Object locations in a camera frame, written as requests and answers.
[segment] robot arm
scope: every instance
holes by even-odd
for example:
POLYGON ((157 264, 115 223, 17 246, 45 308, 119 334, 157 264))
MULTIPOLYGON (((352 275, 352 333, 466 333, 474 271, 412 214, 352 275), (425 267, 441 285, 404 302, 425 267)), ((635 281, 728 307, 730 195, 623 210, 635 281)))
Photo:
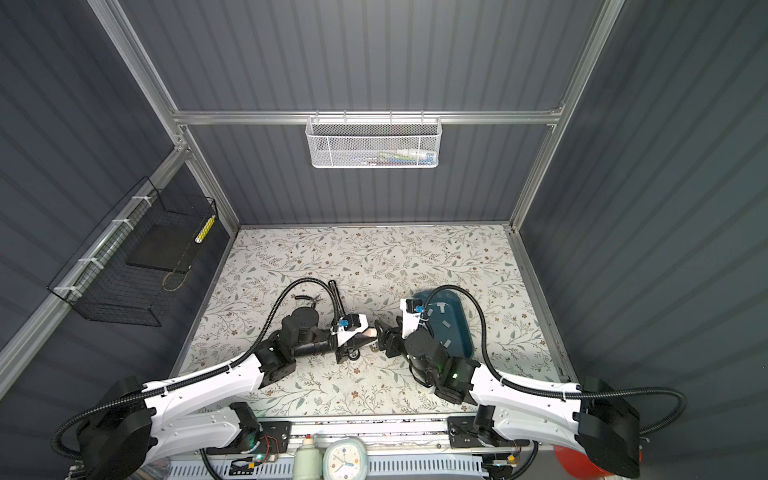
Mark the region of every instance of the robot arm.
POLYGON ((569 399, 567 394, 610 392, 597 379, 555 383, 500 376, 518 386, 551 395, 538 396, 503 385, 488 365, 454 357, 424 327, 419 299, 401 300, 402 325, 379 323, 379 349, 389 357, 403 354, 414 377, 447 402, 478 406, 473 431, 488 446, 515 439, 560 445, 584 453, 598 467, 629 478, 639 476, 639 415, 621 397, 569 399))
POLYGON ((334 319, 330 330, 318 329, 318 319, 314 308, 300 307, 254 353, 172 379, 140 385, 131 377, 116 383, 100 404, 141 392, 161 393, 81 423, 77 437, 87 478, 123 479, 158 458, 201 448, 253 454, 256 463, 266 460, 260 424, 247 403, 192 412, 282 379, 296 369, 297 356, 334 351, 341 363, 359 358, 359 348, 376 340, 376 330, 368 327, 365 315, 334 319), (223 367, 225 371, 213 374, 223 367), (206 374, 211 376, 191 381, 206 374))

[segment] white wire mesh basket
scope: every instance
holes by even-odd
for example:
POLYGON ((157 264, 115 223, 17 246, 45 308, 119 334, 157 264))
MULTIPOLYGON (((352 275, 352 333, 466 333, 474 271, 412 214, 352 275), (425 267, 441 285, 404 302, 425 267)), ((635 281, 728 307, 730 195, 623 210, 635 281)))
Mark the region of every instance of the white wire mesh basket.
POLYGON ((414 124, 306 122, 306 140, 317 168, 434 168, 440 120, 414 124))

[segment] colorful items in basket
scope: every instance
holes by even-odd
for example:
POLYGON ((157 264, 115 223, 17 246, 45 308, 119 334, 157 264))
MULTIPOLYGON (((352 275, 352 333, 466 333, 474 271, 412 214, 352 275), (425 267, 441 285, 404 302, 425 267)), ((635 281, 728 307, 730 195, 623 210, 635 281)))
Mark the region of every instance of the colorful items in basket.
POLYGON ((418 148, 400 148, 398 150, 382 150, 375 157, 363 157, 359 160, 363 165, 434 165, 437 152, 420 150, 418 148))

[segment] vented white panel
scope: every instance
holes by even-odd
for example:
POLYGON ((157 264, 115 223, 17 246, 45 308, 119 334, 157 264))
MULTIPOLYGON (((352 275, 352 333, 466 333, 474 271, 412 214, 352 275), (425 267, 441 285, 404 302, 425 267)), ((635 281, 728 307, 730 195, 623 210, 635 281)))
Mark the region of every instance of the vented white panel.
MULTIPOLYGON (((222 478, 255 478, 258 480, 290 480, 293 476, 293 457, 282 457, 274 463, 256 468, 252 475, 228 475, 234 458, 210 463, 222 478)), ((482 457, 475 455, 373 455, 369 460, 369 478, 483 478, 482 457)), ((170 480, 210 480, 201 460, 171 460, 170 480)))

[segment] white clock face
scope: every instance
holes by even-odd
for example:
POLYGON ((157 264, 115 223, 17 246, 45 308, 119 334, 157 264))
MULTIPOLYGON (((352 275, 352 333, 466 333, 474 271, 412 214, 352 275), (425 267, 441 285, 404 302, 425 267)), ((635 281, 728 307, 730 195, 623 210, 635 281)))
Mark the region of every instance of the white clock face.
POLYGON ((328 474, 326 480, 357 480, 362 471, 360 450, 349 443, 339 445, 328 455, 328 474))

